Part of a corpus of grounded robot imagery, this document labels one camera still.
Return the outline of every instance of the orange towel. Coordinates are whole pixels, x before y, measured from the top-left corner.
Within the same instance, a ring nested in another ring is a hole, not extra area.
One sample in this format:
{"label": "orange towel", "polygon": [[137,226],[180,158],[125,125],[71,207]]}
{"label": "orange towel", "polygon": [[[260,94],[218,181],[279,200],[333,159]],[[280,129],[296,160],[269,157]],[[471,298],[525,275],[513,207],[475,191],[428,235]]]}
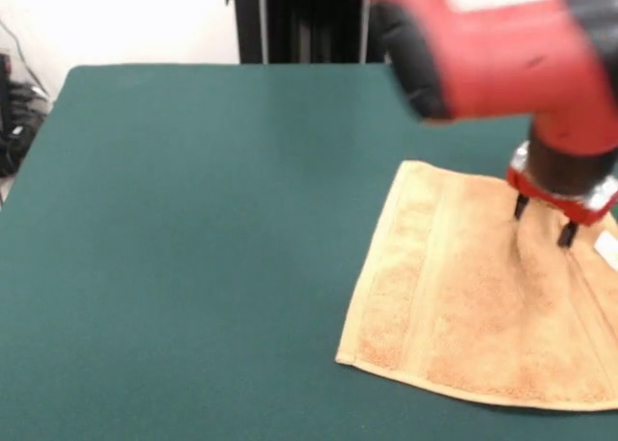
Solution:
{"label": "orange towel", "polygon": [[556,245],[564,216],[500,179],[404,163],[356,284],[336,361],[462,400],[618,408],[611,216]]}

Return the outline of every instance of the electrical cable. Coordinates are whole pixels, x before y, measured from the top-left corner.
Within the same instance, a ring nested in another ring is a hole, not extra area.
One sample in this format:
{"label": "electrical cable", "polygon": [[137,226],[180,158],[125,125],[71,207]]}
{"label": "electrical cable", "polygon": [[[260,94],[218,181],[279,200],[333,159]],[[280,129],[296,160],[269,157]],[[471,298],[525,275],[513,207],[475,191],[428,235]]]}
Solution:
{"label": "electrical cable", "polygon": [[21,43],[19,42],[19,38],[15,35],[15,33],[11,30],[11,28],[9,28],[9,26],[7,26],[7,23],[5,23],[2,18],[0,18],[0,28],[2,28],[9,35],[9,37],[11,39],[13,39],[13,42],[14,42],[15,47],[17,49],[17,55],[19,56],[19,59],[21,60],[21,63],[25,67],[26,71],[28,72],[28,74],[30,75],[32,80],[35,81],[35,84],[37,84],[37,87],[39,89],[41,89],[41,91],[47,97],[47,100],[49,100],[49,92],[43,86],[43,84],[42,84],[41,80],[39,79],[39,77],[30,69],[30,66],[28,65],[28,62],[26,61],[26,57],[25,57],[25,55],[23,53],[23,49],[21,48]]}

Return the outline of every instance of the white label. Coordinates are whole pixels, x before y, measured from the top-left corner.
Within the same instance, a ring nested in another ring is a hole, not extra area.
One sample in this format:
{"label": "white label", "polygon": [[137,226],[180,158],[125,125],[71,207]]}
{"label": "white label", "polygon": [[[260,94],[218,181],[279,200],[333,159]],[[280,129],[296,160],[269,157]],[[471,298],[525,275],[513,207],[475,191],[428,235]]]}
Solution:
{"label": "white label", "polygon": [[618,272],[618,238],[609,232],[603,231],[599,238],[597,238],[595,250]]}

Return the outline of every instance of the green table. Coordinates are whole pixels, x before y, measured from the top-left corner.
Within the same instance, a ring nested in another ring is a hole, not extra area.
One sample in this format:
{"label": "green table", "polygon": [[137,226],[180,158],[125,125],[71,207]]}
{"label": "green table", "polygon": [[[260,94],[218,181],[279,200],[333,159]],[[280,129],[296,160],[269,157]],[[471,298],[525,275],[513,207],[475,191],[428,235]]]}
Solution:
{"label": "green table", "polygon": [[74,70],[0,217],[0,439],[616,439],[333,361],[400,161],[502,176],[525,125],[421,127],[384,67]]}

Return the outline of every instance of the red robot arm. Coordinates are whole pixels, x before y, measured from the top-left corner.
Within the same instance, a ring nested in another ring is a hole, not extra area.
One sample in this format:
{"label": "red robot arm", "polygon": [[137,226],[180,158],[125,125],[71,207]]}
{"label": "red robot arm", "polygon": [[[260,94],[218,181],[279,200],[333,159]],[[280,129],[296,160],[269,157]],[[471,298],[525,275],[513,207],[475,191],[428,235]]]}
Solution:
{"label": "red robot arm", "polygon": [[372,19],[425,120],[532,114],[507,180],[591,225],[618,200],[618,0],[541,0],[458,13],[446,0],[373,0]]}

